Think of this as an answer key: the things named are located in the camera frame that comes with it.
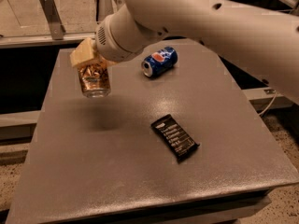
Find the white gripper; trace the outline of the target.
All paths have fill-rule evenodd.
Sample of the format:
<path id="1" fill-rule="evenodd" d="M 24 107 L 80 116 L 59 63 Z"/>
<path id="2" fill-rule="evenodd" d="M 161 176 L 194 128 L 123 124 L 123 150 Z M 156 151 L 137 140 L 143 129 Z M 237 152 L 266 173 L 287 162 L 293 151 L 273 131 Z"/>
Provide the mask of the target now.
<path id="1" fill-rule="evenodd" d="M 100 58 L 100 61 L 110 67 L 132 60 L 145 47 L 164 38 L 165 32 L 152 31 L 137 23 L 124 5 L 99 23 L 95 40 L 88 37 L 71 52 L 70 62 L 73 67 L 81 67 Z"/>

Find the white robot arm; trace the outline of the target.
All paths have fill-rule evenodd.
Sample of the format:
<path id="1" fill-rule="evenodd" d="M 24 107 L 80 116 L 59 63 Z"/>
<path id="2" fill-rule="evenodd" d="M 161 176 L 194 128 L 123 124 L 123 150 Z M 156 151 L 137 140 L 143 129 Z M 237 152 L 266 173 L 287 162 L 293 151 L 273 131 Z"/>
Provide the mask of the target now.
<path id="1" fill-rule="evenodd" d="M 130 61 L 169 36 L 203 44 L 299 104 L 299 17 L 229 0 L 124 0 L 71 64 Z"/>

